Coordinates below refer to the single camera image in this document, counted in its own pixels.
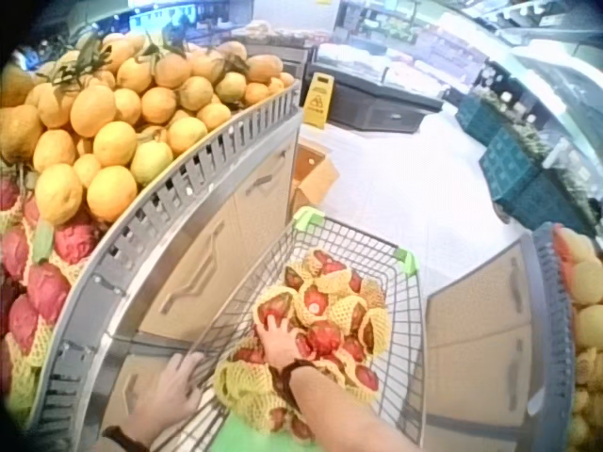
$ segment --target blue crate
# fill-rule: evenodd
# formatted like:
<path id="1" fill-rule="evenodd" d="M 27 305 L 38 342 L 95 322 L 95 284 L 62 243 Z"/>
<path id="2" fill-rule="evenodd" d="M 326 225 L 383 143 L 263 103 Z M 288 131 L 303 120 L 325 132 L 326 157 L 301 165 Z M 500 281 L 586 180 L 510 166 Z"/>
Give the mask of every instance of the blue crate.
<path id="1" fill-rule="evenodd" d="M 503 126 L 480 159 L 492 201 L 509 213 L 513 200 L 541 171 L 524 151 L 516 133 Z"/>
<path id="2" fill-rule="evenodd" d="M 476 96 L 465 96 L 455 115 L 466 134 L 488 146 L 500 126 L 507 122 L 504 116 Z"/>
<path id="3" fill-rule="evenodd" d="M 542 170 L 514 198 L 507 213 L 533 231 L 550 221 L 561 223 L 577 233 L 595 236 L 595 228 L 571 201 L 565 187 L 550 170 Z"/>

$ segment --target yellow wet floor sign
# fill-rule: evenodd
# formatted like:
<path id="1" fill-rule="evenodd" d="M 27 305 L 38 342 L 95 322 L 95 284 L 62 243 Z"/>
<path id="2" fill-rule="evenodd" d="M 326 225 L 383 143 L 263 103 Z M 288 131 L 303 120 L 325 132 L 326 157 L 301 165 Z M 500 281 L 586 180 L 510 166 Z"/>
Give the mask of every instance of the yellow wet floor sign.
<path id="1" fill-rule="evenodd" d="M 314 73 L 303 105 L 303 121 L 324 129 L 333 95 L 334 78 L 326 73 Z"/>

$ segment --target plastic crate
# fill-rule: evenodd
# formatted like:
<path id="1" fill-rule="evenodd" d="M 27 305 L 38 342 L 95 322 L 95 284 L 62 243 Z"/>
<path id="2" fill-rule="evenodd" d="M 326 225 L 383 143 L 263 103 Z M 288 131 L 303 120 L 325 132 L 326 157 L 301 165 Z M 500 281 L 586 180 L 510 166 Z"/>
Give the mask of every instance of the plastic crate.
<path id="1" fill-rule="evenodd" d="M 245 426 L 236 418 L 227 419 L 229 412 L 213 395 L 212 375 L 233 346 L 251 334 L 251 308 L 258 295 L 265 287 L 282 281 L 286 263 L 301 260 L 314 247 L 352 266 L 362 277 L 381 282 L 392 334 L 390 348 L 368 364 L 380 380 L 379 395 L 371 408 L 421 444 L 425 422 L 424 323 L 415 257 L 394 244 L 326 218 L 316 209 L 303 207 L 193 346 L 207 358 L 197 372 L 205 403 L 186 425 L 165 440 L 161 450 L 284 450 L 284 433 L 260 435 L 259 440 L 253 430 L 240 433 Z"/>
<path id="2" fill-rule="evenodd" d="M 595 228 L 570 199 L 569 193 L 551 170 L 543 169 L 514 198 L 507 213 L 533 231 L 551 221 L 561 223 L 577 233 L 595 236 Z"/>
<path id="3" fill-rule="evenodd" d="M 541 171 L 524 151 L 515 134 L 500 127 L 480 159 L 492 201 L 510 213 L 513 200 Z"/>
<path id="4" fill-rule="evenodd" d="M 572 302 L 562 282 L 559 257 L 553 249 L 553 224 L 532 235 L 545 286 L 546 308 L 542 335 L 545 386 L 539 422 L 531 450 L 563 451 L 574 399 Z"/>
<path id="5" fill-rule="evenodd" d="M 494 108 L 476 96 L 465 96 L 455 115 L 464 132 L 488 146 L 506 121 Z"/>

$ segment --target supermarket aisle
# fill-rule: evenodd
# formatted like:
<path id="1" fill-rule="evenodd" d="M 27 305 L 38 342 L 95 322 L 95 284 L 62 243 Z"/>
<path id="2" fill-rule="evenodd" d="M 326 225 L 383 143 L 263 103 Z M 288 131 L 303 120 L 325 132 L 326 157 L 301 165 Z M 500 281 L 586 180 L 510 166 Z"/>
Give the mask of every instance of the supermarket aisle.
<path id="1" fill-rule="evenodd" d="M 481 174 L 484 147 L 444 110 L 418 133 L 356 133 L 304 125 L 301 136 L 331 152 L 340 173 L 321 208 L 412 250 L 423 298 L 505 248 L 524 229 L 503 224 Z"/>

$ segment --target foam fruit net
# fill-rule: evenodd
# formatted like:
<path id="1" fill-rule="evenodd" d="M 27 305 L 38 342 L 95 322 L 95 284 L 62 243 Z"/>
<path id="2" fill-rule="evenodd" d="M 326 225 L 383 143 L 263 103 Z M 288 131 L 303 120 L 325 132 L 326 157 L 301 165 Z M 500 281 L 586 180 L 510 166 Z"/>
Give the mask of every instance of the foam fruit net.
<path id="1" fill-rule="evenodd" d="M 323 267 L 334 271 L 323 274 Z M 287 318 L 306 345 L 306 359 L 361 403 L 370 404 L 379 393 L 370 363 L 388 349 L 391 335 L 379 282 L 362 278 L 316 249 L 287 264 L 283 275 L 282 285 L 267 287 L 255 300 L 255 327 L 263 328 L 268 315 L 277 323 Z M 292 424 L 300 424 L 301 414 L 279 396 L 280 381 L 253 331 L 218 364 L 213 388 L 218 400 L 251 428 L 264 433 L 287 429 L 298 439 Z"/>

